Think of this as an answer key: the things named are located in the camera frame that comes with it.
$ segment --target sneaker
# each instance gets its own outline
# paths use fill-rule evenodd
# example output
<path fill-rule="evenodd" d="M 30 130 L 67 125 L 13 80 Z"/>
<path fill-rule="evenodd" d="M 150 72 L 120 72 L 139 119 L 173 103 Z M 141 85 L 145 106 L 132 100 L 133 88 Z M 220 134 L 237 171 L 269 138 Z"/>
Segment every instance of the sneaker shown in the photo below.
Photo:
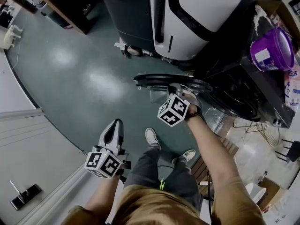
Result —
<path fill-rule="evenodd" d="M 152 128 L 147 128 L 145 131 L 146 140 L 149 143 L 149 145 L 158 143 L 158 140 L 156 138 L 156 133 Z"/>
<path fill-rule="evenodd" d="M 190 161 L 195 155 L 196 155 L 196 150 L 195 150 L 195 149 L 191 149 L 191 150 L 186 151 L 184 154 L 182 154 L 182 155 L 180 156 L 180 158 L 185 158 L 186 161 L 188 162 L 188 161 Z M 174 164 L 174 162 L 175 162 L 177 159 L 178 159 L 178 157 L 177 157 L 177 158 L 174 158 L 174 159 L 172 160 L 172 163 Z"/>

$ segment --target bucket lid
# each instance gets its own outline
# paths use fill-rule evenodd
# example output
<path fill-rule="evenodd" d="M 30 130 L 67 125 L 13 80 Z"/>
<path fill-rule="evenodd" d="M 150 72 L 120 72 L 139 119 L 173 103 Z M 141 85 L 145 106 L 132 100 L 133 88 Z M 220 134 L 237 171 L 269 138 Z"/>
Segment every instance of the bucket lid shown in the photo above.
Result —
<path fill-rule="evenodd" d="M 276 47 L 280 50 L 278 58 L 280 60 L 281 66 L 292 68 L 294 66 L 295 58 L 292 43 L 289 37 L 287 36 L 286 32 L 280 27 L 276 27 L 274 29 L 274 36 Z"/>

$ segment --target forearm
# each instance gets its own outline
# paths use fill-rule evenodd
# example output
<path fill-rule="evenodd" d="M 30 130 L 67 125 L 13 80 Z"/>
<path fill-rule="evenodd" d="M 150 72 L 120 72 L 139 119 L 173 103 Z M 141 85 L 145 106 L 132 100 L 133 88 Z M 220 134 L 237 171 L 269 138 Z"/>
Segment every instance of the forearm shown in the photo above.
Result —
<path fill-rule="evenodd" d="M 87 210 L 92 211 L 103 223 L 105 223 L 113 207 L 119 179 L 120 176 L 114 176 L 112 179 L 102 179 L 100 186 L 85 206 Z"/>
<path fill-rule="evenodd" d="M 187 124 L 210 171 L 214 188 L 218 190 L 229 178 L 239 175 L 236 164 L 225 146 L 200 116 L 190 118 Z"/>

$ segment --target pants leg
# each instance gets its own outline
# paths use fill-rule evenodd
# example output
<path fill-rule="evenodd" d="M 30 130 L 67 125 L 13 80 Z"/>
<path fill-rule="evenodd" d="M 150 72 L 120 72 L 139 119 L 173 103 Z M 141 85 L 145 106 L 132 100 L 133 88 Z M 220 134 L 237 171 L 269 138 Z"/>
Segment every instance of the pants leg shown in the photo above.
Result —
<path fill-rule="evenodd" d="M 158 159 L 160 150 L 150 146 L 137 161 L 128 175 L 124 187 L 129 185 L 142 185 L 150 188 L 159 188 Z"/>
<path fill-rule="evenodd" d="M 184 198 L 200 212 L 203 196 L 199 193 L 197 181 L 191 175 L 191 169 L 187 166 L 185 158 L 177 159 L 174 170 L 165 180 L 164 190 Z"/>

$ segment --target purple bucket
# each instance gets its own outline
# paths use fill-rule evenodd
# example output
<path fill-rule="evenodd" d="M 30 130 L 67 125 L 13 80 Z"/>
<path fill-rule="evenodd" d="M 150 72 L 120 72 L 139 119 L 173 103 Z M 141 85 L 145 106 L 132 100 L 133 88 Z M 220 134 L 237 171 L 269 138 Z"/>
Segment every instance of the purple bucket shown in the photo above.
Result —
<path fill-rule="evenodd" d="M 250 54 L 261 71 L 290 70 L 295 62 L 292 43 L 280 27 L 269 30 L 255 41 L 250 47 Z"/>

